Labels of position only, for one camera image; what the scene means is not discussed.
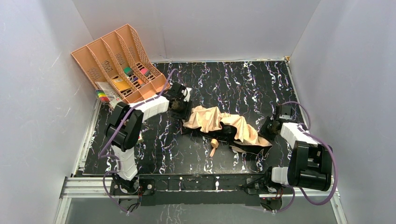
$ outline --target beige cloth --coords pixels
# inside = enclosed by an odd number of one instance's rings
[[[235,143],[263,147],[271,146],[271,143],[265,138],[258,136],[257,131],[246,123],[244,117],[235,114],[220,113],[218,107],[206,109],[202,106],[197,106],[193,108],[190,119],[185,121],[183,126],[191,129],[200,127],[201,132],[208,133],[209,131],[221,130],[220,122],[237,128],[234,139],[240,140],[242,143]]]

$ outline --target gray floor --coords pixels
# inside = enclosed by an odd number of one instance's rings
[[[290,197],[284,197],[288,203]],[[292,206],[275,215],[260,207],[242,204],[178,204],[139,207],[126,216],[108,198],[73,198],[67,224],[139,223],[139,224],[334,224],[337,223],[330,203],[315,206],[297,197]]]

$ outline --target marbled surface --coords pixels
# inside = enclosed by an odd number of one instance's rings
[[[155,66],[167,77],[173,68],[172,81],[193,88],[193,107],[218,106],[221,112],[243,115],[257,130],[275,106],[296,101],[284,61],[158,63]],[[302,121],[299,108],[296,118]],[[114,169],[115,161],[98,160],[105,145],[104,128],[111,110],[101,106],[92,143],[85,164],[85,175],[103,175]],[[135,147],[135,159],[141,174],[236,174],[258,173],[268,166],[287,166],[291,150],[281,137],[266,155],[241,154],[220,143],[210,158],[210,139],[182,135],[181,121],[167,113],[147,120],[142,126],[144,142]]]

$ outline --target gray wall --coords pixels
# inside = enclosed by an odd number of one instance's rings
[[[349,223],[394,223],[396,2],[322,0],[291,56],[312,132],[334,148]]]
[[[280,58],[320,0],[73,0],[93,38],[129,23],[151,61]]]
[[[71,0],[0,5],[0,223],[52,223],[95,99],[70,53],[92,37]]]

